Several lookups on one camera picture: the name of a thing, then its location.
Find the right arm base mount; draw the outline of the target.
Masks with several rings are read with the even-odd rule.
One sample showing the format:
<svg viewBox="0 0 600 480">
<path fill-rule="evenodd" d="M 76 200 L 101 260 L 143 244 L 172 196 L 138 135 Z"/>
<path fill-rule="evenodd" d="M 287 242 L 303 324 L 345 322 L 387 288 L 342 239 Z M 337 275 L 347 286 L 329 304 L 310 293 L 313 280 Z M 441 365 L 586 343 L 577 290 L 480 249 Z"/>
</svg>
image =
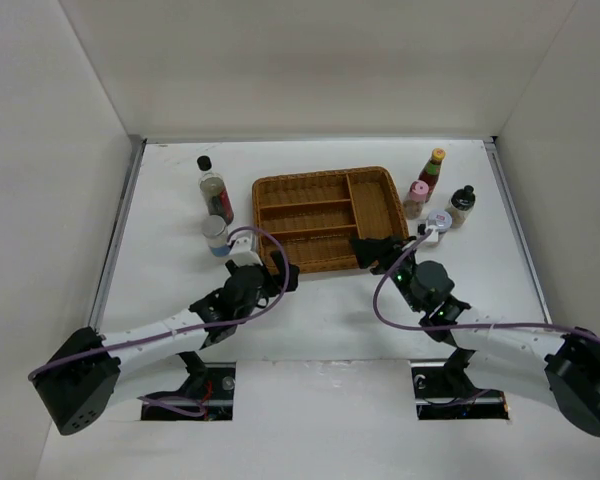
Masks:
<svg viewBox="0 0 600 480">
<path fill-rule="evenodd" d="M 476 388 L 465 368 L 472 352 L 457 349 L 448 359 L 411 364 L 416 415 L 421 421 L 508 420 L 505 396 Z"/>
</svg>

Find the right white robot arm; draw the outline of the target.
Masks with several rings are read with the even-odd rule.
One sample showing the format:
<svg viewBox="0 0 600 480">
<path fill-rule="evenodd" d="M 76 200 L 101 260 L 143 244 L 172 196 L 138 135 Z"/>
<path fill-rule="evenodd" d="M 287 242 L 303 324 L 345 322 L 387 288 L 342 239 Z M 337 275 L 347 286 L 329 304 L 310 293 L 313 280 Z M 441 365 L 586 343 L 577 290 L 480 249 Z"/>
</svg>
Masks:
<svg viewBox="0 0 600 480">
<path fill-rule="evenodd" d="M 351 240 L 360 268 L 392 282 L 419 323 L 402 325 L 453 347 L 444 384 L 463 396 L 497 390 L 545 404 L 600 438 L 600 337 L 583 328 L 490 320 L 456 298 L 444 266 L 419 262 L 421 240 Z"/>
</svg>

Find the pink lid spice bottle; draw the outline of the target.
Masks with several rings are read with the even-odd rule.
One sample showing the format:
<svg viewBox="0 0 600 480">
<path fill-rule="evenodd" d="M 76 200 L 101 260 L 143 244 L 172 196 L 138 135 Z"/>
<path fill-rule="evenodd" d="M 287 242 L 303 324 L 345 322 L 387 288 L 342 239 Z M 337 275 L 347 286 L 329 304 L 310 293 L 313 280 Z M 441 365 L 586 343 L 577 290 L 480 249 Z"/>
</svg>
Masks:
<svg viewBox="0 0 600 480">
<path fill-rule="evenodd" d="M 405 216 L 408 220 L 420 217 L 424 204 L 427 201 L 429 186 L 422 180 L 414 181 L 403 202 Z"/>
</svg>

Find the dark sauce bottle black cap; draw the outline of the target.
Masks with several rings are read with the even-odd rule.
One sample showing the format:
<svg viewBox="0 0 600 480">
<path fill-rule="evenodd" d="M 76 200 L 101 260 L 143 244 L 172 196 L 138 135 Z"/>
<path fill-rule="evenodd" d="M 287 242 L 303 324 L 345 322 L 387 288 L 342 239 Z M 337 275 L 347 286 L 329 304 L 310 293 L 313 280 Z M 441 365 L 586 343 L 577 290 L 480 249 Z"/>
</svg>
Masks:
<svg viewBox="0 0 600 480">
<path fill-rule="evenodd" d="M 196 163 L 201 172 L 199 189 L 208 213 L 221 217 L 230 225 L 234 220 L 234 212 L 224 179 L 212 170 L 212 162 L 208 156 L 198 157 Z"/>
</svg>

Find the left metal table rail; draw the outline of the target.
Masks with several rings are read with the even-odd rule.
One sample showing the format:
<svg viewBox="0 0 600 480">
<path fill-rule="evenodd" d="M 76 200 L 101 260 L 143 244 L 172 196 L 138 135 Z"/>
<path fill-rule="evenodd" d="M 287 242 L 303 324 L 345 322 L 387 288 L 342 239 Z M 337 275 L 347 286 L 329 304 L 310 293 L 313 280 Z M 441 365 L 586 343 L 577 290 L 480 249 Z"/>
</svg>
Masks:
<svg viewBox="0 0 600 480">
<path fill-rule="evenodd" d="M 98 281 L 95 298 L 86 323 L 87 326 L 94 329 L 98 329 L 100 327 L 104 316 L 104 311 L 123 240 L 125 226 L 131 208 L 131 203 L 133 200 L 133 195 L 147 142 L 147 140 L 140 135 L 130 135 L 129 140 L 132 147 L 129 164 L 122 185 L 119 203 L 114 218 L 105 261 Z"/>
</svg>

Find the red sauce bottle yellow cap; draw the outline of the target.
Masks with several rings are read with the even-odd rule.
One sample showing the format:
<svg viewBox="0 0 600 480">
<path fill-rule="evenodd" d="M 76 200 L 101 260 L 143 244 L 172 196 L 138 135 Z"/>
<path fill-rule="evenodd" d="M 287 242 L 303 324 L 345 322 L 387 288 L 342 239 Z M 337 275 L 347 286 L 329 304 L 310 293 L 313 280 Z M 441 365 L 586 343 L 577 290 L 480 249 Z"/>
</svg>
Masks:
<svg viewBox="0 0 600 480">
<path fill-rule="evenodd" d="M 429 160 L 426 162 L 426 164 L 420 172 L 418 180 L 424 182 L 428 186 L 428 193 L 425 202 L 428 202 L 430 200 L 435 190 L 445 156 L 446 152 L 444 149 L 433 149 Z"/>
</svg>

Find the brown wicker divided tray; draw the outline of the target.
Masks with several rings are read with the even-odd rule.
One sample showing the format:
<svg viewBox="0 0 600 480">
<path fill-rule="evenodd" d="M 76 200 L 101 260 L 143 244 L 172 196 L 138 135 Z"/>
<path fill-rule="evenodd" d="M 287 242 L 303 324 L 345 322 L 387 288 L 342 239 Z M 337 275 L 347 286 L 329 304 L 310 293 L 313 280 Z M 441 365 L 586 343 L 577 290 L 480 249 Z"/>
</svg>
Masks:
<svg viewBox="0 0 600 480">
<path fill-rule="evenodd" d="M 353 238 L 408 237 L 398 191 L 380 166 L 260 178 L 252 207 L 254 225 L 302 274 L 356 269 Z"/>
</svg>

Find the black cap spice bottle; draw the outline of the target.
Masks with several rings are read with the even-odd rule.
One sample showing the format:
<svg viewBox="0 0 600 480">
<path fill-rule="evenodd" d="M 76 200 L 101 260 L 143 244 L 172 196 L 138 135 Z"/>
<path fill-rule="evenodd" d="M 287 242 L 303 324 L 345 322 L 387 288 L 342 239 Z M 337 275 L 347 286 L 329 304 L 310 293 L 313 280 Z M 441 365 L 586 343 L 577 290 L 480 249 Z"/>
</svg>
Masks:
<svg viewBox="0 0 600 480">
<path fill-rule="evenodd" d="M 451 227 L 460 228 L 474 208 L 476 196 L 474 187 L 465 185 L 450 197 L 446 212 L 451 217 Z"/>
</svg>

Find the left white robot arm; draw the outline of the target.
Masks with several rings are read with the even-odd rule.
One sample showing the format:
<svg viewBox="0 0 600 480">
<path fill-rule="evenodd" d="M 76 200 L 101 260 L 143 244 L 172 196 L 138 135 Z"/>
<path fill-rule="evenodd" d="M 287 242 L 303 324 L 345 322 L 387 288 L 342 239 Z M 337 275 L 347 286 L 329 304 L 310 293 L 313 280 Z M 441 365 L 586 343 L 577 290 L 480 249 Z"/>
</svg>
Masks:
<svg viewBox="0 0 600 480">
<path fill-rule="evenodd" d="M 256 260 L 226 262 L 224 285 L 166 319 L 122 332 L 76 330 L 29 380 L 58 432 L 76 434 L 120 400 L 140 397 L 156 403 L 169 390 L 145 368 L 165 359 L 182 364 L 170 375 L 175 395 L 194 398 L 204 387 L 200 351 L 232 336 L 237 328 L 298 287 L 300 269 L 285 254 L 270 255 L 274 267 Z"/>
</svg>

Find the white lid glass jar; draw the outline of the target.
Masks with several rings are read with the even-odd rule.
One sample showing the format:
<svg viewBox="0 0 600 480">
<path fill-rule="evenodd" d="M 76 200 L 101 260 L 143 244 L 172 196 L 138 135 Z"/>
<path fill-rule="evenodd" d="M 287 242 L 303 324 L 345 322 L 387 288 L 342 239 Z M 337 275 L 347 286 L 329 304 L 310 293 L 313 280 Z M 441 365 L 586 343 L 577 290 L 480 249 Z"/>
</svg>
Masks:
<svg viewBox="0 0 600 480">
<path fill-rule="evenodd" d="M 439 243 L 444 235 L 451 229 L 451 217 L 446 210 L 431 210 L 422 223 L 429 223 L 438 226 L 440 235 Z"/>
</svg>

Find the silver lid spice jar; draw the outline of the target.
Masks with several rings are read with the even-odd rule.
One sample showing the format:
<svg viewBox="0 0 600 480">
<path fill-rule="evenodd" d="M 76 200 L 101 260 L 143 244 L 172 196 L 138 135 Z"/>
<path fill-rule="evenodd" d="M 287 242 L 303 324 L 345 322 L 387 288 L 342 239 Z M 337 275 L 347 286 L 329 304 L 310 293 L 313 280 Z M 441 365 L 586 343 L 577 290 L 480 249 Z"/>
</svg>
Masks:
<svg viewBox="0 0 600 480">
<path fill-rule="evenodd" d="M 225 220 L 221 216 L 210 215 L 204 219 L 201 228 L 211 253 L 216 257 L 227 256 L 230 252 L 230 246 Z"/>
</svg>

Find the right metal table rail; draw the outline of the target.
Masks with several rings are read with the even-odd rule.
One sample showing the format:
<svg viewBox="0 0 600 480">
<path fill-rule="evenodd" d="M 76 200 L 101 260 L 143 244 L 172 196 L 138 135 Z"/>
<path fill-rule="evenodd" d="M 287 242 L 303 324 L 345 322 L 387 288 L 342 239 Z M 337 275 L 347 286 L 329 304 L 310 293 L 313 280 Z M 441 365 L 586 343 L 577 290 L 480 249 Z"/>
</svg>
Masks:
<svg viewBox="0 0 600 480">
<path fill-rule="evenodd" d="M 542 317 L 546 323 L 552 323 L 551 313 L 546 302 L 546 298 L 538 277 L 531 251 L 518 215 L 514 199 L 502 166 L 500 155 L 497 148 L 497 138 L 489 137 L 484 141 L 486 154 L 489 158 L 489 163 L 493 171 L 500 196 L 504 203 L 505 210 L 509 219 L 509 223 L 514 232 L 514 237 L 525 264 L 525 271 L 529 277 L 533 290 L 537 298 L 537 303 L 541 308 Z"/>
</svg>

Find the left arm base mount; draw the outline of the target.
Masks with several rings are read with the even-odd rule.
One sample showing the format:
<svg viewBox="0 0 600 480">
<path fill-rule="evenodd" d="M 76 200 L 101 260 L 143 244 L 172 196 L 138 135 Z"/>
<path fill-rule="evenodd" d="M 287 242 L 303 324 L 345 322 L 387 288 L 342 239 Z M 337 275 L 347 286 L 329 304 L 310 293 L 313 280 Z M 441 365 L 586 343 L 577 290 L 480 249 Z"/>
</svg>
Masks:
<svg viewBox="0 0 600 480">
<path fill-rule="evenodd" d="M 141 421 L 230 421 L 234 413 L 236 363 L 205 363 L 197 353 L 182 353 L 164 364 L 166 386 L 145 394 Z"/>
</svg>

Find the metal table rail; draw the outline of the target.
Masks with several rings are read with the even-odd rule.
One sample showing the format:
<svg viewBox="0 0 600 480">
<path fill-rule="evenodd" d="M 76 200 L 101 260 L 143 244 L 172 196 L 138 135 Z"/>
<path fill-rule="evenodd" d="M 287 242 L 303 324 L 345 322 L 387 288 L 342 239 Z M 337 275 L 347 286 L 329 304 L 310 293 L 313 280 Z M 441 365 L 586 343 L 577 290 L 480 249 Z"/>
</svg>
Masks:
<svg viewBox="0 0 600 480">
<path fill-rule="evenodd" d="M 514 232 L 514 237 L 525 264 L 525 271 L 529 277 L 533 290 L 537 298 L 537 303 L 541 308 L 542 317 L 546 323 L 552 323 L 551 313 L 546 302 L 546 298 L 538 277 L 531 251 L 518 215 L 514 199 L 502 166 L 500 155 L 497 148 L 497 138 L 489 137 L 484 141 L 486 154 L 489 158 L 489 163 L 493 171 L 500 196 L 504 203 L 505 210 L 509 219 L 509 223 Z"/>
<path fill-rule="evenodd" d="M 87 326 L 94 329 L 98 329 L 100 327 L 104 316 L 104 311 L 123 240 L 125 226 L 131 208 L 131 203 L 133 200 L 133 195 L 147 142 L 147 140 L 140 135 L 130 135 L 129 140 L 132 147 L 129 164 L 122 185 L 119 203 L 114 218 L 105 261 L 98 281 L 95 298 L 86 323 Z"/>
</svg>

